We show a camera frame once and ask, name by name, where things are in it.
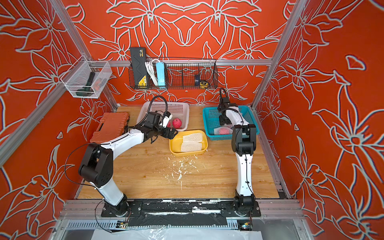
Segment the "white foam net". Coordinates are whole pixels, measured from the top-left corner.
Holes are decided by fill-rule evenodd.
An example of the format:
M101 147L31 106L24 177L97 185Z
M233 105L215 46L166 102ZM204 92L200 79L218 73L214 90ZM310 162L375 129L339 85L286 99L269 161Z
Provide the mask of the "white foam net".
M198 152L203 149L202 143L182 143L181 145L181 152L188 153L188 152Z

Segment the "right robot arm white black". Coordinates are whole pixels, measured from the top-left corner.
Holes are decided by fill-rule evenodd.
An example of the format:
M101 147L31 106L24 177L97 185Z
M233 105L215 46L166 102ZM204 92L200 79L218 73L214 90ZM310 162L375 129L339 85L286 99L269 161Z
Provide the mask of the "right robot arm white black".
M252 187L252 159L257 147L257 127L243 117L237 104L231 103L228 97L220 97L218 111L221 125L233 125L231 144L238 163L234 209L245 215L252 212L256 202Z

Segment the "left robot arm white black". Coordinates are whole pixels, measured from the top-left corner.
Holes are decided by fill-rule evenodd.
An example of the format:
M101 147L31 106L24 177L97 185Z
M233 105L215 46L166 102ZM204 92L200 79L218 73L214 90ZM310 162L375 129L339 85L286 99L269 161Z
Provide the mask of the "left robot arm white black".
M153 138L163 137L172 140L178 131L169 127L172 114L148 112L146 117L127 133L103 144L89 144L85 151L79 175L102 195L113 214L122 216L128 211L126 195L113 180L114 160L136 145Z

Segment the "yellow plastic tray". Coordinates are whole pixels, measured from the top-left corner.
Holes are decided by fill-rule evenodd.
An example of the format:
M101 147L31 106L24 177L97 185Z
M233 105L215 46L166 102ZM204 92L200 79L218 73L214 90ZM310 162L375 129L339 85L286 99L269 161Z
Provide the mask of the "yellow plastic tray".
M169 141L171 153L176 157L201 155L208 148L205 132L201 130L183 131Z

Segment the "teal plastic basket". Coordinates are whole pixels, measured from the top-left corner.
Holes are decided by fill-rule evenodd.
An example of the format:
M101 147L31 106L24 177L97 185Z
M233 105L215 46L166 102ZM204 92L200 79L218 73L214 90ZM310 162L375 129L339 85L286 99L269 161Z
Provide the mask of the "teal plastic basket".
M242 117L250 124L254 124L257 129L257 135L260 134L260 128L257 124L255 116L251 109L248 106L241 105L239 106L240 113ZM208 107L203 109L203 120L206 135L210 138L211 141L222 141L222 140L231 140L232 134L229 135L219 135L215 134L215 129L221 127L219 116L221 114L217 110L217 107Z

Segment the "pink plastic basket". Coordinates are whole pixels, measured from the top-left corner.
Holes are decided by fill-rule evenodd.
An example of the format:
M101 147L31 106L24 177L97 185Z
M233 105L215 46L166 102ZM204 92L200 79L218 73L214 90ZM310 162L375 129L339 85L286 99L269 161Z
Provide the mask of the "pink plastic basket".
M139 113L139 116L137 118L137 123L139 123L146 113L148 112L148 107L150 105L150 102L146 102L143 104L141 111ZM151 105L151 112L159 111L162 112L166 109L165 102L155 101ZM173 127L179 132L185 131L188 127L189 123L189 114L190 114L190 107L187 103L178 103L178 102L168 102L168 112L172 114L171 124L173 125L174 119L179 119L181 121L180 127Z

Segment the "small tape measure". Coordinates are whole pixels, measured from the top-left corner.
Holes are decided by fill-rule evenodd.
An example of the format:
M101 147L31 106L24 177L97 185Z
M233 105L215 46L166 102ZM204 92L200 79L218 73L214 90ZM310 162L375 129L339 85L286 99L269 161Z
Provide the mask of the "small tape measure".
M206 81L200 81L199 85L201 89L207 89L209 87L209 83Z

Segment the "orange tool case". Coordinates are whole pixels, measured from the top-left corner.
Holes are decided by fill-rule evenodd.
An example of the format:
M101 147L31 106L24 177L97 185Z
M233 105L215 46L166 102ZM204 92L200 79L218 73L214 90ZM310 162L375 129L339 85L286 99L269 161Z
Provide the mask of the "orange tool case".
M127 112L105 113L90 142L102 144L123 135L129 118Z

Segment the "light blue power bank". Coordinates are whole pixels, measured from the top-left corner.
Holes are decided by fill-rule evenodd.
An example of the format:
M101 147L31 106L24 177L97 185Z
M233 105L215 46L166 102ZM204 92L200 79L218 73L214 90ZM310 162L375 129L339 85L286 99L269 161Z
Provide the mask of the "light blue power bank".
M158 86L164 89L166 87L165 64L162 62L156 63L156 71L157 71Z

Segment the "black yellow device box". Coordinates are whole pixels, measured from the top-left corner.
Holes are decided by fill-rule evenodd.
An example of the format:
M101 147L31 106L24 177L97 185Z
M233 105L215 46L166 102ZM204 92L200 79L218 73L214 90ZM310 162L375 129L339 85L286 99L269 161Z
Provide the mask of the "black yellow device box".
M146 68L146 49L143 47L132 47L130 52L134 75L134 87L136 89L146 89L149 86L149 77Z

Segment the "dark green tool in box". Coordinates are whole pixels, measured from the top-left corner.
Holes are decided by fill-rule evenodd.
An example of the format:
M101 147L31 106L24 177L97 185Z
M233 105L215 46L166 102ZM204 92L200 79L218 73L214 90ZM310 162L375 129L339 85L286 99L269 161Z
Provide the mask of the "dark green tool in box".
M96 74L95 72L90 72L86 85L76 91L77 96L89 97L93 94L91 90L91 85L93 83L95 74Z

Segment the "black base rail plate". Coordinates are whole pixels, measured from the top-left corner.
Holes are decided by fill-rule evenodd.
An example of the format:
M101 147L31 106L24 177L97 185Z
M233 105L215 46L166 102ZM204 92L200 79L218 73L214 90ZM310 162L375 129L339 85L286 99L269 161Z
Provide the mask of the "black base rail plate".
M104 204L102 218L117 218L115 229L129 227L248 228L261 216L258 202L251 207L234 200L130 200L122 214Z

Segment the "clear acrylic wall box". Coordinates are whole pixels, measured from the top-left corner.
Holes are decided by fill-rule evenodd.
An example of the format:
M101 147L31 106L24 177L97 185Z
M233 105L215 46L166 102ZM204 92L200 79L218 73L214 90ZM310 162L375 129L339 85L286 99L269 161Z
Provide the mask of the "clear acrylic wall box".
M95 72L95 77L91 85L93 94L89 97L80 97L76 91L84 87L87 83L90 72ZM108 62L101 61L93 64L91 61L80 57L69 69L60 77L61 83L74 98L97 99L107 85L112 75L112 68Z

